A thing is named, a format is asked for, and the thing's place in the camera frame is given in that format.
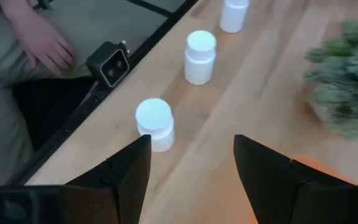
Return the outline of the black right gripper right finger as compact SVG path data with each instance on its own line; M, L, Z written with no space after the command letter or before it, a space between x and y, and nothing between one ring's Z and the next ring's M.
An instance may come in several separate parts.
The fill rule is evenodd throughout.
M234 158L259 224L290 224L298 189L303 184L352 185L241 134L234 136Z

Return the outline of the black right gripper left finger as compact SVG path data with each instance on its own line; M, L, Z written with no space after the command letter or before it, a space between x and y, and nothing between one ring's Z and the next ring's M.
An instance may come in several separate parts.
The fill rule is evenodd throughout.
M69 181L61 224L139 224L150 163L151 136L146 134Z

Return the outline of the white pill bottle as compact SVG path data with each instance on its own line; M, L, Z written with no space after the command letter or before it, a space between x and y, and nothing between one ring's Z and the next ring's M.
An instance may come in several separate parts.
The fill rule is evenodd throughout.
M185 79L193 85L204 85L212 77L216 58L216 38L206 30L196 30L186 38Z
M224 0L219 27L227 33L239 32L244 24L250 0Z
M165 152L175 142L175 121L170 105L160 98L142 101L136 111L135 120L140 135L149 134L153 152Z

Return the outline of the person's forearm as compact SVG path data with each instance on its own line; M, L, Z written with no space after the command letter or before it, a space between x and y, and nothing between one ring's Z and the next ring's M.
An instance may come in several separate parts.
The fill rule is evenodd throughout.
M28 0L0 0L0 8L18 34L26 34L42 22Z

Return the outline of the green succulent in patterned pot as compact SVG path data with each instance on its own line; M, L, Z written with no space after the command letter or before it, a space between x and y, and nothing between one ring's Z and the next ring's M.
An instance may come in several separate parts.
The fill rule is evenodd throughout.
M358 19L345 20L337 37L309 49L303 78L311 87L308 103L323 125L336 134L358 138Z

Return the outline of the person's hand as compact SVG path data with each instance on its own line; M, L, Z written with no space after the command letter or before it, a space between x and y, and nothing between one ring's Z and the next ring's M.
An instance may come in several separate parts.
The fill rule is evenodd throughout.
M74 66L71 45L51 26L20 28L19 40L33 66L41 62L56 75L62 75Z

